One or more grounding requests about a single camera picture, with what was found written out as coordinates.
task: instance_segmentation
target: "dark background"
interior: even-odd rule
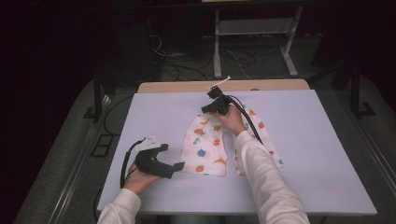
[[[104,2],[94,1],[97,6]],[[396,9],[385,1],[325,2],[305,7],[297,30],[298,35],[324,34],[313,65],[326,68],[351,55],[360,72],[396,110],[391,81],[396,75],[392,69]],[[69,109],[93,77],[100,78],[109,94],[118,87],[155,81],[161,71],[149,32],[154,30],[170,45],[199,44],[202,35],[213,35],[214,13],[173,12],[170,16],[160,11],[151,17],[143,12],[85,11],[68,0],[3,0],[0,4],[0,84],[5,101],[0,148],[0,203],[5,212],[0,222],[10,223]],[[288,10],[266,15],[282,17]],[[247,13],[230,10],[222,15],[244,18]],[[249,14],[259,15],[262,11]]]

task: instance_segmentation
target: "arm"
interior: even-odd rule
[[[141,204],[137,195],[143,193],[151,183],[158,179],[161,178],[155,175],[146,175],[133,164],[129,169],[129,176],[123,188],[117,197],[105,206],[98,223],[135,223],[134,217]]]
[[[239,167],[247,175],[262,223],[309,223],[303,204],[290,188],[265,147],[247,131],[240,111],[233,105],[225,116],[214,113],[237,137]]]

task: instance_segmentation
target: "white cloth with colorful print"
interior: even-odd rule
[[[273,142],[259,116],[252,110],[245,107],[254,124],[267,153],[272,155],[277,167],[283,166],[283,161],[276,152]],[[242,119],[248,132],[254,133],[244,116]],[[183,148],[181,150],[180,161],[184,161],[183,172],[198,175],[226,175],[227,154],[223,144],[223,135],[228,132],[222,127],[221,122],[209,113],[198,115],[187,130]],[[244,175],[242,166],[238,165],[236,154],[233,155],[236,164],[236,172]]]

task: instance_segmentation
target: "white long sleeve shirt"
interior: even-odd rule
[[[234,144],[239,169],[247,175],[260,223],[309,223],[303,204],[265,147],[246,131],[235,138]],[[113,202],[105,206],[98,223],[134,223],[140,204],[135,193],[121,189]]]

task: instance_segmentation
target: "hand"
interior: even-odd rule
[[[221,115],[219,113],[212,113],[212,116],[219,119],[224,127],[229,129],[236,136],[245,130],[241,112],[234,105],[228,107],[228,114]]]
[[[135,194],[139,195],[145,191],[154,181],[162,179],[156,175],[147,175],[139,169],[137,169],[135,164],[129,168],[128,174],[131,173],[125,180],[124,188],[133,191]]]

